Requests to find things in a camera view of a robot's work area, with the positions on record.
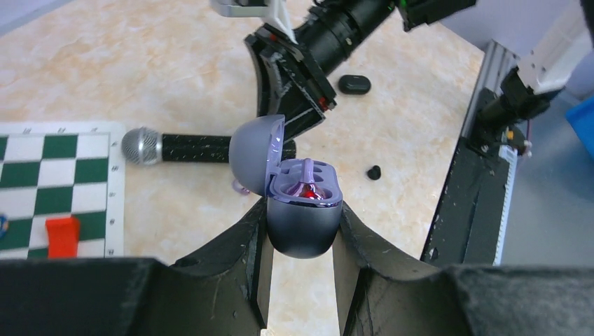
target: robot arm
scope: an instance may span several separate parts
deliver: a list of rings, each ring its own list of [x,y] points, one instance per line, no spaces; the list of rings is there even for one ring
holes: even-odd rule
[[[518,75],[535,95],[561,90],[591,50],[581,5],[573,0],[530,55],[518,63]]]
[[[323,122],[336,106],[327,76],[398,9],[406,31],[473,6],[476,0],[314,1],[292,29],[283,0],[211,0],[226,17],[263,18],[244,40],[258,80],[257,116],[285,115],[289,141]]]
[[[543,39],[502,81],[502,94],[478,112],[475,147],[500,141],[501,133],[546,111],[573,70],[592,50],[579,0],[571,0]]]

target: blue object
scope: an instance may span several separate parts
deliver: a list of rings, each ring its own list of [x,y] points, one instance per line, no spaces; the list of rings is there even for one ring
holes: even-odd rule
[[[594,97],[570,109],[565,118],[594,158]]]
[[[0,238],[4,237],[8,231],[8,219],[5,215],[0,214]]]

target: white robot part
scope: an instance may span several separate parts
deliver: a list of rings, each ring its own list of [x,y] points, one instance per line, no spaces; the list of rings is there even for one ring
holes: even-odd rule
[[[289,12],[286,10],[285,0],[268,0],[266,6],[268,7],[268,12],[265,17],[262,17],[262,21],[280,30],[291,42],[297,44],[295,33],[291,26],[291,18],[289,17]]]
[[[241,6],[235,0],[210,0],[210,7],[226,18],[263,18],[268,12],[265,6]]]
[[[518,75],[535,95],[563,89],[591,50],[592,39],[581,4],[571,0],[536,48],[519,61]]]

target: microphone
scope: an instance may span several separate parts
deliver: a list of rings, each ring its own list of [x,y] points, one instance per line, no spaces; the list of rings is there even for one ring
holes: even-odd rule
[[[161,134],[146,127],[130,130],[122,138],[128,162],[150,166],[158,162],[229,163],[230,136]],[[296,157],[295,141],[284,144],[283,160]]]

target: microphone grille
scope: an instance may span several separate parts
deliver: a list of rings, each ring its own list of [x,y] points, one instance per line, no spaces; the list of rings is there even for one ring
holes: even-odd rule
[[[122,138],[123,155],[137,165],[154,165],[161,161],[162,147],[161,134],[146,127],[132,129]]]

